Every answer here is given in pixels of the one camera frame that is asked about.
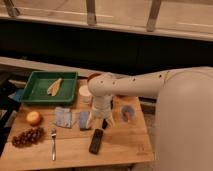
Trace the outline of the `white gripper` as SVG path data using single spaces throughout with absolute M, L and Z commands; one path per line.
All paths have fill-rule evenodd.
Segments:
M 109 127 L 113 127 L 115 125 L 114 118 L 111 114 L 111 96 L 95 96 L 92 101 L 92 109 L 91 113 L 94 117 L 97 118 L 106 118 L 106 122 Z M 86 129 L 91 128 L 94 117 L 89 115 L 88 120 L 86 122 Z

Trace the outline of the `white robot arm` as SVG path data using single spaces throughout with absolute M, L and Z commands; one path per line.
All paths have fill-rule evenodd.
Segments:
M 98 110 L 108 95 L 156 100 L 154 171 L 213 171 L 213 67 L 92 75 L 88 89 Z

